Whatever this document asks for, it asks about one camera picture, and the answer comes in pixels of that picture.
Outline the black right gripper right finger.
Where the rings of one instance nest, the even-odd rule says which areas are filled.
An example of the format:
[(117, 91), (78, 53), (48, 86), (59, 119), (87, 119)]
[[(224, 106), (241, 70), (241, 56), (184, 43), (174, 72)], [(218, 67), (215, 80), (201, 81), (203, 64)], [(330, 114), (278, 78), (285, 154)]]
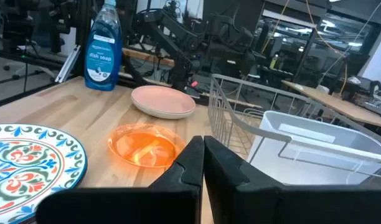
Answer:
[(215, 224), (381, 224), (381, 185), (285, 185), (205, 136)]

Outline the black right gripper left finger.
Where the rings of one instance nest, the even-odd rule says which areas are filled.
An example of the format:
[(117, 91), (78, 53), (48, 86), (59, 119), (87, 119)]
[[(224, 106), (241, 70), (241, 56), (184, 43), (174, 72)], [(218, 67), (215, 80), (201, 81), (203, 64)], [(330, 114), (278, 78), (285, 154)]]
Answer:
[(191, 139), (148, 187), (61, 190), (41, 201), (37, 224), (199, 224), (204, 140)]

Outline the colourful floral patterned plate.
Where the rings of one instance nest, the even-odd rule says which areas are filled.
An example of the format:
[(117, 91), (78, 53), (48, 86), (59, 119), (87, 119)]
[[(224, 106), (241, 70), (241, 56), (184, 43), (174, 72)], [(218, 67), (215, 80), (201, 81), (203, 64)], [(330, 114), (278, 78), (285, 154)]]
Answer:
[(0, 124), (0, 224), (31, 222), (47, 196), (76, 187), (87, 171), (72, 135), (35, 124)]

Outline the yellow-green background bottle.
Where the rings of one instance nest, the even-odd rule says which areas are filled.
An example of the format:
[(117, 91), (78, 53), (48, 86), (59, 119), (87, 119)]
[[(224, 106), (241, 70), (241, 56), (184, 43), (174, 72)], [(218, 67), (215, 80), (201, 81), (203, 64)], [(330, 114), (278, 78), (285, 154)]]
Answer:
[(277, 69), (279, 62), (280, 62), (280, 56), (278, 54), (275, 54), (273, 58), (271, 59), (269, 68), (271, 70)]

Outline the clear plastic cutlery tub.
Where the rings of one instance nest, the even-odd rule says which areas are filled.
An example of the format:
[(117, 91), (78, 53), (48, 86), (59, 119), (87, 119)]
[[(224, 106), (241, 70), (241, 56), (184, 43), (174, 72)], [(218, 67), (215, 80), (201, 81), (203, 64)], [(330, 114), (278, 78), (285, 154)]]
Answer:
[(288, 185), (381, 185), (381, 143), (362, 132), (267, 111), (247, 161)]

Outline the pink plate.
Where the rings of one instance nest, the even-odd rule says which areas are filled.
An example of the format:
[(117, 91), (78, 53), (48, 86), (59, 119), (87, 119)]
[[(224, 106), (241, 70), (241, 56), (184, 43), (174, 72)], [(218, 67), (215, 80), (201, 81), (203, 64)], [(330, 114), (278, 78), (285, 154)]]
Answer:
[(195, 101), (187, 94), (165, 86), (146, 85), (131, 92), (135, 107), (142, 112), (162, 119), (182, 119), (191, 115)]

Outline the wooden background table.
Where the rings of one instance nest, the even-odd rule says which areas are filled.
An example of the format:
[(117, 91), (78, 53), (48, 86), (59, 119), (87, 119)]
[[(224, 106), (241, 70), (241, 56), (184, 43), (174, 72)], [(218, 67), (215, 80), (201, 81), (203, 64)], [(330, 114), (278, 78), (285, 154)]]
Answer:
[(288, 82), (286, 80), (282, 80), (281, 82), (284, 85), (306, 95), (310, 99), (350, 118), (351, 120), (381, 127), (381, 116), (367, 109), (354, 105), (348, 101), (335, 98), (334, 96), (323, 93), (315, 88)]

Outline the blue water bottle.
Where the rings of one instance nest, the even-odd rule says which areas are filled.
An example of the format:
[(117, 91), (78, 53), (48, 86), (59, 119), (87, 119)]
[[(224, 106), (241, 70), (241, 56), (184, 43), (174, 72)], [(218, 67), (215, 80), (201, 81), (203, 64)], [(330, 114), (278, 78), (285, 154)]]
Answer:
[(85, 84), (111, 91), (118, 81), (122, 58), (121, 25), (116, 0), (105, 0), (90, 29), (85, 48)]

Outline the white aluminium profile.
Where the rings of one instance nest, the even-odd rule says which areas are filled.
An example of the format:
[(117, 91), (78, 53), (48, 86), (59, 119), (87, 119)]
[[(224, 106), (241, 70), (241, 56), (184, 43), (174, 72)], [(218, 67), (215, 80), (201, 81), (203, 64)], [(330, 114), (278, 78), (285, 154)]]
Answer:
[(76, 61), (78, 59), (78, 56), (80, 55), (81, 45), (76, 45), (69, 56), (67, 57), (65, 63), (63, 64), (62, 68), (59, 71), (59, 74), (57, 75), (55, 82), (56, 83), (62, 83), (67, 80), (69, 77), (71, 71), (74, 68), (74, 65), (76, 64)]

